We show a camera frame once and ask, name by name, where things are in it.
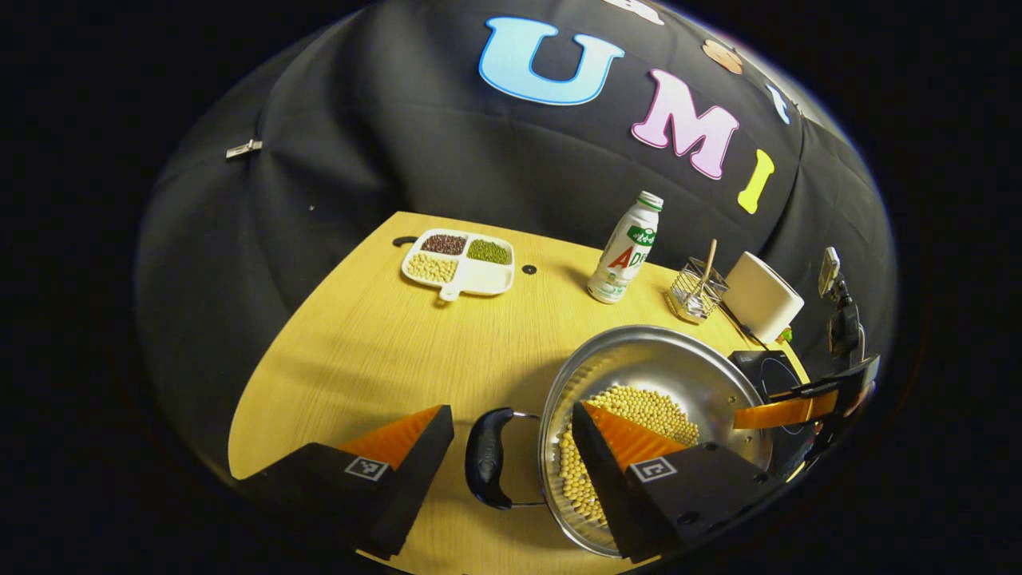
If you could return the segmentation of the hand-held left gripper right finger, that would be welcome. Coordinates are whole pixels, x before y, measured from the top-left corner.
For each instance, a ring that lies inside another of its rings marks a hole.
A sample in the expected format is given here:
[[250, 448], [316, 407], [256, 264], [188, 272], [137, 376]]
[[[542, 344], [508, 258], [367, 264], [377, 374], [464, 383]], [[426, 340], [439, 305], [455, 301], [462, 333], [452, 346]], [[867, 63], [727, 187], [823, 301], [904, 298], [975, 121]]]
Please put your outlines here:
[[578, 401], [572, 434], [621, 557], [694, 549], [738, 526], [786, 483], [716, 442], [683, 446]]

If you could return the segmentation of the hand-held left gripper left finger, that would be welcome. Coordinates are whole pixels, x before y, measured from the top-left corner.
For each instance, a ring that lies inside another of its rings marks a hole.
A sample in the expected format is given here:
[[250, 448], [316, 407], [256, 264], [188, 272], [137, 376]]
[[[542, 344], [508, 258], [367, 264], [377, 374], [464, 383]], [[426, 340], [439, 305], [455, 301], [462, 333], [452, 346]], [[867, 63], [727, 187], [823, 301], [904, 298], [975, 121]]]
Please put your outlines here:
[[240, 480], [242, 494], [304, 533], [381, 560], [401, 553], [455, 437], [450, 405], [342, 446], [310, 442]]

